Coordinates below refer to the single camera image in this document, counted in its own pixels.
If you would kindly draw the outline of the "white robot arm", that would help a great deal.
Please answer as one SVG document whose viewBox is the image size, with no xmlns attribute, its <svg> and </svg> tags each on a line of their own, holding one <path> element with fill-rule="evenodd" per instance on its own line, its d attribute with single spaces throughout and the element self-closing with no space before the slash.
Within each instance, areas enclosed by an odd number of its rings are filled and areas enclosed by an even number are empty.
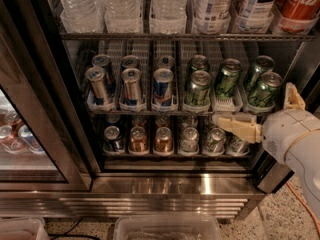
<svg viewBox="0 0 320 240">
<path fill-rule="evenodd" d="M 320 119 L 305 110 L 296 86 L 288 82 L 283 109 L 269 114 L 263 124 L 246 114 L 215 114 L 213 122 L 263 149 L 300 179 L 313 218 L 320 218 Z"/>
</svg>

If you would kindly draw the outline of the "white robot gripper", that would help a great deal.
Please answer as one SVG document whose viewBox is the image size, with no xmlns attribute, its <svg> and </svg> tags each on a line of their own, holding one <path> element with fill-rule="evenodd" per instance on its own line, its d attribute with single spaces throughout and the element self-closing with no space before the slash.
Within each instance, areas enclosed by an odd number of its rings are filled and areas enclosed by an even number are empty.
<svg viewBox="0 0 320 240">
<path fill-rule="evenodd" d="M 248 114 L 215 114 L 212 120 L 219 128 L 249 143 L 262 141 L 264 150 L 284 164 L 286 153 L 295 141 L 320 129 L 320 120 L 304 111 L 305 107 L 296 86 L 287 82 L 283 105 L 286 110 L 268 115 L 263 129 L 256 117 Z"/>
</svg>

